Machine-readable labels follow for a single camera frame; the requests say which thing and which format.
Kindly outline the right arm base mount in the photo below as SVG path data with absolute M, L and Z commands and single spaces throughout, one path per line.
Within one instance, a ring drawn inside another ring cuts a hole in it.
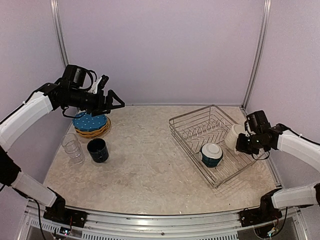
M 279 220 L 283 215 L 278 209 L 262 210 L 260 207 L 240 211 L 240 223 L 242 227 L 259 225 L 275 220 Z

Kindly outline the white mug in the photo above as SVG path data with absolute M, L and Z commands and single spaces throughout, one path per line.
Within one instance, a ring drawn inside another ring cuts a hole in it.
M 240 124 L 232 125 L 224 139 L 226 146 L 236 153 L 237 152 L 236 144 L 237 144 L 238 136 L 239 134 L 245 134 L 245 133 L 246 132 L 245 132 L 244 126 Z

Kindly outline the teal white bowl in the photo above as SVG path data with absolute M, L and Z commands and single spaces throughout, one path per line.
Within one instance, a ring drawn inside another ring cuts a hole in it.
M 206 143 L 200 148 L 200 161 L 208 168 L 216 168 L 223 160 L 224 152 L 216 143 Z

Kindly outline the dark blue mug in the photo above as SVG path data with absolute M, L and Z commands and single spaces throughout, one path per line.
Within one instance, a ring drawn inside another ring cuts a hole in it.
M 92 139 L 87 144 L 87 150 L 96 163 L 104 163 L 109 158 L 106 142 L 102 138 Z

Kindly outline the yellow dotted plate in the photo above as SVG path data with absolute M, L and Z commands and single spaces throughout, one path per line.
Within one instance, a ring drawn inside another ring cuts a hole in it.
M 106 132 L 107 130 L 109 130 L 111 128 L 111 120 L 109 118 L 107 118 L 106 120 L 106 124 L 103 125 L 101 128 L 97 129 L 97 130 L 93 130 L 93 131 L 81 131 L 78 130 L 77 128 L 75 129 L 75 131 L 82 135 L 82 136 L 91 136 L 91 137 L 97 137 L 101 134 L 103 134 L 104 132 Z
M 110 128 L 111 128 L 111 123 L 108 121 L 103 127 L 94 131 L 80 131 L 78 129 L 76 129 L 75 131 L 77 134 L 79 134 L 83 138 L 93 139 L 106 133 Z

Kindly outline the blue dotted plate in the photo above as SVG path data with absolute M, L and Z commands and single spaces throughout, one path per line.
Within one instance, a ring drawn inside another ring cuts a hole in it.
M 72 124 L 76 130 L 81 132 L 92 132 L 101 129 L 107 124 L 108 118 L 105 115 L 92 116 L 85 112 L 78 113 L 72 119 Z

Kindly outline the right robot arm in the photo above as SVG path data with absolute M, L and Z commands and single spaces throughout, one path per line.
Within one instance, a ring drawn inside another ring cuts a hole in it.
M 285 153 L 320 170 L 320 145 L 290 127 L 278 123 L 271 126 L 263 110 L 246 116 L 244 128 L 247 133 L 238 135 L 235 149 L 254 160 L 258 160 L 261 151 L 271 150 Z M 303 186 L 277 188 L 260 198 L 259 207 L 242 210 L 239 215 L 243 226 L 251 226 L 276 220 L 282 217 L 281 209 L 287 207 L 310 207 L 320 203 L 320 183 L 318 181 Z

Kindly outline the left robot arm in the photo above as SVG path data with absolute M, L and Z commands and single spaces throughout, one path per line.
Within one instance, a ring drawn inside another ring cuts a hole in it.
M 55 82 L 44 83 L 0 122 L 0 182 L 25 198 L 45 206 L 63 223 L 70 218 L 65 199 L 25 173 L 9 156 L 9 150 L 42 118 L 56 109 L 76 108 L 92 116 L 109 114 L 125 106 L 113 90 L 105 91 L 109 78 L 93 70 L 68 64 Z

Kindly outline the clear glass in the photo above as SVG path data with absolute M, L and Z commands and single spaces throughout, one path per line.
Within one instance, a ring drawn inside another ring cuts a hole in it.
M 81 155 L 80 142 L 74 133 L 64 135 L 61 140 L 61 146 L 71 158 L 76 158 Z
M 68 154 L 73 164 L 81 164 L 85 160 L 83 150 L 78 144 L 68 146 L 65 152 Z

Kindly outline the clear glass front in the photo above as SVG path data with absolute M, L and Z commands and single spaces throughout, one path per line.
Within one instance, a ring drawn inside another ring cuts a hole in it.
M 61 146 L 71 158 L 76 158 L 81 155 L 80 142 L 74 133 L 64 135 L 61 140 Z

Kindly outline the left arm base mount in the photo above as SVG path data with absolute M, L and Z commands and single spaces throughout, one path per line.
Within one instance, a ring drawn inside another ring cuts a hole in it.
M 46 207 L 43 217 L 56 223 L 70 227 L 84 228 L 88 213 L 62 206 Z

